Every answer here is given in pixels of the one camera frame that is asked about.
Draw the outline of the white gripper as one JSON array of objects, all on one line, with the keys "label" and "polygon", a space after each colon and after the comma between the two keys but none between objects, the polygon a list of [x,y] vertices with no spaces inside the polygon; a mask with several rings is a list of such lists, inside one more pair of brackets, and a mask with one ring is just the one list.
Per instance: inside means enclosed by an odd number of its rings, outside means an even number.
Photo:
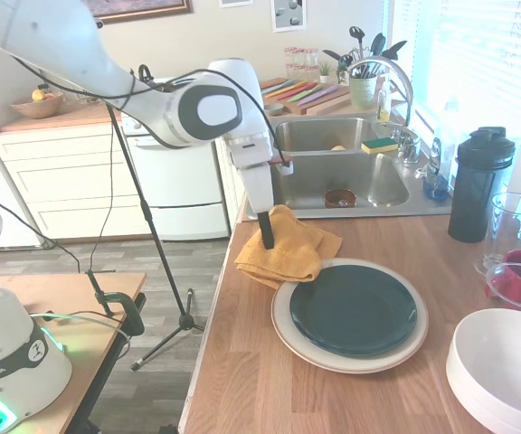
[{"label": "white gripper", "polygon": [[264,248],[272,250],[275,240],[270,223],[270,213],[274,205],[271,172],[268,163],[238,168],[252,210],[258,214],[258,223]]}]

